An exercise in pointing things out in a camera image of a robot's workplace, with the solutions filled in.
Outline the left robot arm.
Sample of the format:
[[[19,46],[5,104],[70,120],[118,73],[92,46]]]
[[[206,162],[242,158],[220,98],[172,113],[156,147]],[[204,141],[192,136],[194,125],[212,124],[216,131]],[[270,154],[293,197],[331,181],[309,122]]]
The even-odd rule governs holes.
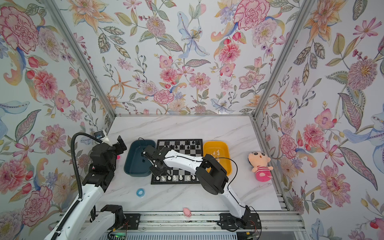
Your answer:
[[[97,142],[90,157],[93,166],[84,179],[81,179],[75,153],[78,136],[85,136]],[[78,196],[53,230],[47,240],[97,240],[105,232],[113,232],[127,224],[122,206],[106,205],[95,214],[96,203],[108,189],[115,176],[117,158],[127,150],[122,137],[111,144],[102,134],[91,136],[76,133],[71,140],[71,157],[78,186]]]

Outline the teal plastic tray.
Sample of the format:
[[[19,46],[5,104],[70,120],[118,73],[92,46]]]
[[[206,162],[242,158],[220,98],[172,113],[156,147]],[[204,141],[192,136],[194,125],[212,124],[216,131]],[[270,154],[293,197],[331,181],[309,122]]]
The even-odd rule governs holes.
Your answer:
[[[124,165],[124,172],[131,177],[147,177],[151,174],[151,163],[142,156],[147,146],[156,147],[153,140],[138,139],[130,145],[129,152]]]

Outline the black white chessboard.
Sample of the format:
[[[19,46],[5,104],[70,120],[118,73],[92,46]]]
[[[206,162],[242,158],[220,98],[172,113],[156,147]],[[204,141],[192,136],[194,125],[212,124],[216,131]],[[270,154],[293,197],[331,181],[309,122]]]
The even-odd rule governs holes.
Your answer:
[[[157,149],[164,147],[175,150],[178,153],[193,157],[203,156],[202,139],[181,139],[181,140],[157,140]],[[199,184],[198,178],[188,171],[171,168],[163,175],[156,177],[152,175],[151,185],[176,185],[176,184]]]

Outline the pink eraser toy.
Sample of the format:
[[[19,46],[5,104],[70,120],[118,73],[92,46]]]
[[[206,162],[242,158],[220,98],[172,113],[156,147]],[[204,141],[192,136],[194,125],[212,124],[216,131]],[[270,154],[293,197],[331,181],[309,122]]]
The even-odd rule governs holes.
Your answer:
[[[188,208],[183,208],[183,213],[187,218],[192,216],[192,212]]]

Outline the yellow plastic tray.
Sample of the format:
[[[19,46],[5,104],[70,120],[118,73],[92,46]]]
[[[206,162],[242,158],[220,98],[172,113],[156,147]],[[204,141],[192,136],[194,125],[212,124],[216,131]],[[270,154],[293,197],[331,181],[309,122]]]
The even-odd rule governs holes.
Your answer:
[[[222,141],[209,141],[204,143],[204,154],[213,156],[218,163],[227,171],[227,176],[232,173],[232,164],[230,160],[229,147]]]

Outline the pink plush doll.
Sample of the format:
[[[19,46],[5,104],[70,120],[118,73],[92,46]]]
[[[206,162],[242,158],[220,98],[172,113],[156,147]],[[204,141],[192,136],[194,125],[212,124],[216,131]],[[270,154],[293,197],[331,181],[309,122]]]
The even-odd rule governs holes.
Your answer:
[[[272,176],[272,166],[269,166],[271,158],[263,152],[252,152],[248,155],[248,161],[252,165],[252,172],[256,180],[262,183],[270,181]]]

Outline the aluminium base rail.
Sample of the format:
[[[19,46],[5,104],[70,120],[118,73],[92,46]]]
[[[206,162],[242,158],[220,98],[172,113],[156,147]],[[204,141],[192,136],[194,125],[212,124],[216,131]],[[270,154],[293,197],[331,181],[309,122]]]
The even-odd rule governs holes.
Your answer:
[[[303,232],[305,225],[296,212],[253,213],[241,226],[221,212],[193,212],[187,218],[182,212],[125,212],[128,225],[116,231],[127,232],[211,232],[236,231],[250,233]]]

